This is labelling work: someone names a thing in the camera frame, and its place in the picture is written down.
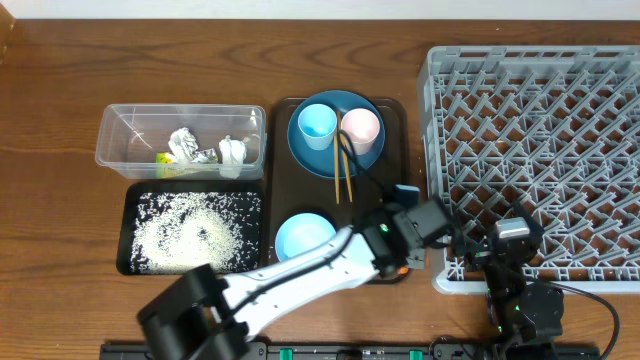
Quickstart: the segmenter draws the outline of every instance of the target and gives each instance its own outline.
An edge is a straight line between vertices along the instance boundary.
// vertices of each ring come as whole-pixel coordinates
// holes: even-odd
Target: transparent container
[[[264,173],[265,122],[264,109],[252,105],[109,105],[102,116],[96,162],[129,179],[229,180],[224,176],[229,171],[220,171],[223,167],[240,168],[238,180],[259,179]],[[218,164],[157,162],[159,153],[171,151],[171,134],[183,127],[196,137],[198,150],[216,150]],[[244,164],[222,164],[218,144],[227,135],[245,143]]]

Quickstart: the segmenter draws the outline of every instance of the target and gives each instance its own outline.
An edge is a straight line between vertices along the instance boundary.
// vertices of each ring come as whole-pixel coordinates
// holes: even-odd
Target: light blue bowl
[[[285,261],[326,243],[336,234],[327,219],[312,213],[290,217],[276,234],[276,256]]]
[[[300,113],[298,127],[307,145],[313,150],[321,151],[333,142],[333,134],[338,127],[338,116],[327,105],[309,105]]]

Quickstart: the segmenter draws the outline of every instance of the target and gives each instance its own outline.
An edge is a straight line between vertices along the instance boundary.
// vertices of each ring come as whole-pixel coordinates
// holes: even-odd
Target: blue plate
[[[302,133],[300,132],[300,128],[298,127],[298,116],[302,109],[312,104],[324,104],[330,106],[334,109],[338,109],[342,116],[353,109],[367,109],[372,111],[376,116],[378,116],[378,121],[380,121],[380,133],[376,138],[371,150],[364,155],[359,155],[358,160],[360,165],[365,169],[368,169],[371,165],[373,165],[378,157],[380,157],[380,153],[382,153],[382,148],[384,147],[385,140],[385,131],[384,124],[382,123],[382,117],[373,106],[369,100],[363,98],[360,95],[356,95],[352,92],[342,91],[342,90],[331,90],[325,91],[318,94],[313,95],[308,98],[293,113],[291,116],[291,120],[289,121],[289,128],[287,130],[287,139],[289,141],[289,149],[293,154],[293,157],[298,161],[303,168],[307,169],[310,173],[318,176],[322,176],[325,178],[333,178],[334,177],[334,166],[333,166],[333,142],[331,146],[327,149],[321,151],[311,150],[307,143],[304,141],[302,137]],[[342,156],[340,156],[340,178],[344,179],[344,166],[342,165]],[[355,166],[350,164],[351,176],[356,175]]]

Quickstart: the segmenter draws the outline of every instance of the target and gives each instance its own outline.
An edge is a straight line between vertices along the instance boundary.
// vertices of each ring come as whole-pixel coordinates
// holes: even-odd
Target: blue object
[[[285,261],[296,255],[326,243],[336,234],[336,229],[324,217],[302,213],[290,217],[276,234],[276,255]]]
[[[316,151],[329,147],[338,126],[335,110],[327,105],[312,104],[300,112],[298,127],[307,145]]]
[[[342,115],[346,114],[348,111],[353,109],[367,109],[372,111],[378,117],[380,121],[380,133],[376,138],[376,141],[373,143],[371,150],[364,155],[359,155],[358,160],[360,164],[368,169],[373,165],[373,163],[378,160],[380,157],[380,153],[382,153],[382,148],[384,147],[385,141],[385,130],[384,124],[382,122],[382,117],[378,112],[378,109],[369,102],[367,99],[363,98],[360,95],[356,95],[354,93],[342,90],[331,90],[325,91],[318,94],[315,94],[302,102],[300,106],[296,109],[296,111],[291,116],[291,120],[289,121],[289,128],[287,130],[287,139],[289,141],[289,149],[293,154],[293,157],[298,161],[298,163],[305,168],[307,171],[314,175],[318,175],[325,178],[333,178],[333,146],[329,146],[328,148],[315,151],[309,148],[307,143],[304,140],[302,132],[298,127],[298,117],[304,108],[312,104],[324,104],[332,109],[337,109],[340,111]],[[345,178],[344,175],[344,166],[342,165],[342,156],[339,157],[340,161],[340,178]],[[351,176],[356,175],[355,165],[350,164]]]

